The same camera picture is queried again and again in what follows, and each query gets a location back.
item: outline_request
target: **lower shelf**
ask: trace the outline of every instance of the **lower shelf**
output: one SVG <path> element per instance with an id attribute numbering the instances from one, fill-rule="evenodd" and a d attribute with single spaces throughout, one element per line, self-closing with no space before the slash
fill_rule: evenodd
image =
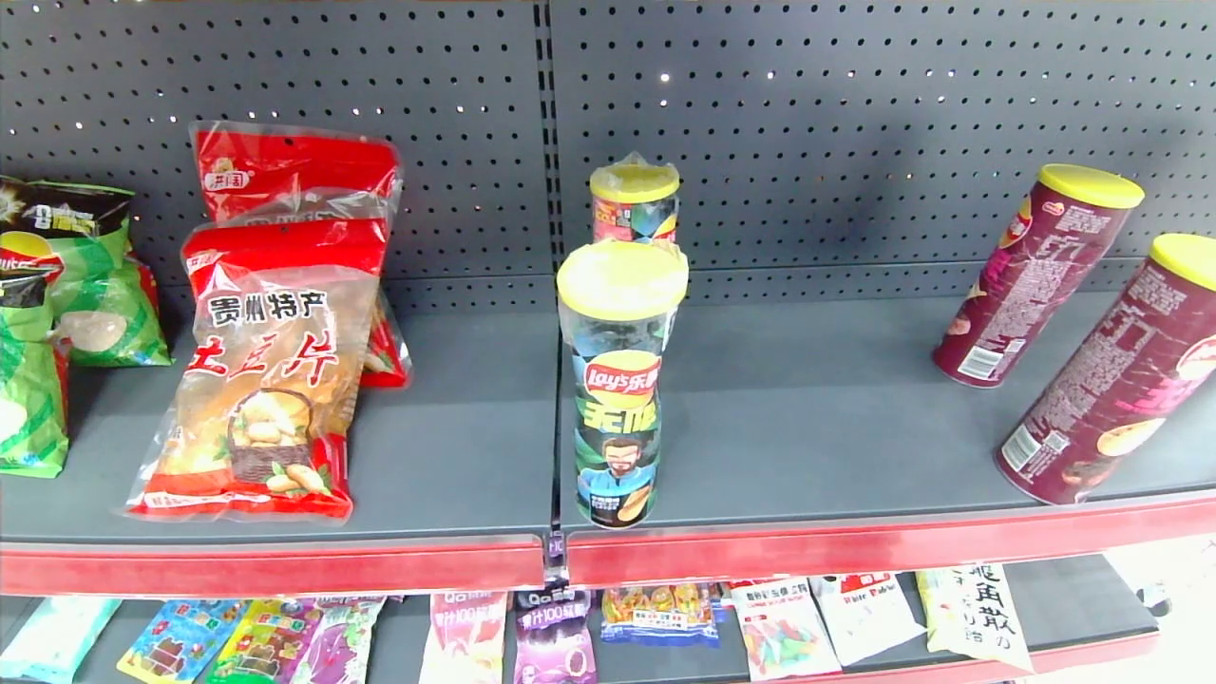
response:
<path id="1" fill-rule="evenodd" d="M 1156 621 L 1102 556 L 1034 561 L 1007 566 L 1018 615 L 1040 672 L 1107 662 L 1149 652 L 1158 638 Z M 912 577 L 902 576 L 905 593 L 917 619 L 921 600 Z M 16 634 L 35 602 L 0 601 L 0 624 L 12 626 L 4 643 Z M 413 596 L 389 602 L 376 626 L 370 684 L 415 680 L 429 626 L 429 602 Z M 81 665 L 77 684 L 129 684 L 114 663 L 156 615 L 157 601 L 126 601 L 101 633 Z M 720 649 L 662 649 L 604 645 L 598 641 L 599 615 L 592 613 L 599 684 L 721 684 L 747 682 L 747 660 L 738 624 L 721 626 Z M 503 682 L 511 680 L 514 639 L 508 638 Z M 1001 663 L 930 654 L 922 637 L 862 661 L 841 675 L 815 682 L 934 684 L 986 683 L 1021 673 Z"/>

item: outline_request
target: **potato chip canister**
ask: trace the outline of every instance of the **potato chip canister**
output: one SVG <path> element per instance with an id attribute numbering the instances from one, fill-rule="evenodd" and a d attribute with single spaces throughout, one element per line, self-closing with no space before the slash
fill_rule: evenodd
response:
<path id="1" fill-rule="evenodd" d="M 651 166 L 637 152 L 591 174 L 592 239 L 651 242 L 676 239 L 680 172 Z"/>
<path id="2" fill-rule="evenodd" d="M 636 525 L 654 503 L 659 368 L 687 288 L 688 260 L 670 242 L 587 245 L 557 271 L 576 388 L 578 503 L 602 527 Z"/>
<path id="3" fill-rule="evenodd" d="M 997 448 L 997 467 L 1041 501 L 1081 503 L 1214 369 L 1216 240 L 1161 235 Z"/>
<path id="4" fill-rule="evenodd" d="M 1040 169 L 934 351 L 938 368 L 973 387 L 1001 385 L 1143 200 L 1138 185 L 1104 170 Z"/>

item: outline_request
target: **store shelf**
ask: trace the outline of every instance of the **store shelf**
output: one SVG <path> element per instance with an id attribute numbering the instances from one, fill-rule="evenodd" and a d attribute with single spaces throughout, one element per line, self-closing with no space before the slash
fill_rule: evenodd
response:
<path id="1" fill-rule="evenodd" d="M 411 315 L 416 379 L 366 391 L 351 432 L 355 512 L 311 522 L 119 516 L 173 398 L 171 369 L 73 374 L 74 442 L 57 480 L 0 481 L 0 593 L 259 596 L 542 583 L 557 320 Z"/>
<path id="2" fill-rule="evenodd" d="M 1155 645 L 1156 621 L 1102 556 L 1013 564 L 1006 571 L 1040 673 L 1144 655 Z M 907 574 L 901 581 L 908 605 L 924 624 L 914 579 Z M 597 622 L 598 615 L 592 624 Z M 720 629 L 717 650 L 606 645 L 597 635 L 599 684 L 747 682 L 747 651 L 733 613 Z M 848 667 L 844 674 L 807 682 L 969 684 L 1024 674 L 1003 663 L 930 654 L 925 644 L 919 637 Z"/>
<path id="3" fill-rule="evenodd" d="M 1100 556 L 1010 565 L 1007 568 L 1018 615 L 1040 672 L 1143 655 L 1152 650 L 1156 623 L 1131 589 Z M 918 621 L 924 615 L 912 582 L 905 583 Z M 372 643 L 370 684 L 413 680 L 422 665 L 429 601 L 411 598 L 385 604 Z M 156 615 L 156 601 L 125 601 L 85 658 L 77 684 L 123 684 L 129 678 L 114 663 Z M 747 660 L 738 624 L 721 626 L 721 647 L 653 647 L 602 644 L 599 613 L 591 616 L 601 684 L 717 684 L 747 682 Z M 514 632 L 507 630 L 503 682 L 514 663 Z M 879 654 L 834 678 L 816 682 L 933 682 L 963 684 L 1014 677 L 1013 668 L 953 654 L 930 654 L 925 639 Z"/>
<path id="4" fill-rule="evenodd" d="M 1048 508 L 992 449 L 1113 299 L 1077 295 L 997 389 L 929 352 L 957 297 L 686 307 L 659 380 L 663 460 L 648 520 L 593 528 L 574 504 L 563 365 L 563 527 L 572 582 L 914 570 L 1059 557 L 1216 531 L 1216 386 L 1081 506 Z"/>

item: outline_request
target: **white snack packet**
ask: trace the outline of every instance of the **white snack packet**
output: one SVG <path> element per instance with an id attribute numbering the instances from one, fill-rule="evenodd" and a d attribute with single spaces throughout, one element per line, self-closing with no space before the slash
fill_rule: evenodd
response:
<path id="1" fill-rule="evenodd" d="M 924 634 L 889 572 L 812 577 L 811 589 L 845 667 Z"/>
<path id="2" fill-rule="evenodd" d="M 929 623 L 929 651 L 952 651 L 1035 672 L 1001 564 L 916 573 Z"/>

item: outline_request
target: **red shelf edge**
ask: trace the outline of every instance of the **red shelf edge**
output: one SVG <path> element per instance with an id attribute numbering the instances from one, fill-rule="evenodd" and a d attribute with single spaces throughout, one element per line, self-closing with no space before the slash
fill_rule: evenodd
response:
<path id="1" fill-rule="evenodd" d="M 544 585 L 541 542 L 326 548 L 0 544 L 0 594 L 258 598 Z"/>
<path id="2" fill-rule="evenodd" d="M 574 532 L 567 557 L 573 584 L 619 587 L 1053 559 L 1212 532 L 1216 490 L 1204 490 L 980 514 Z"/>

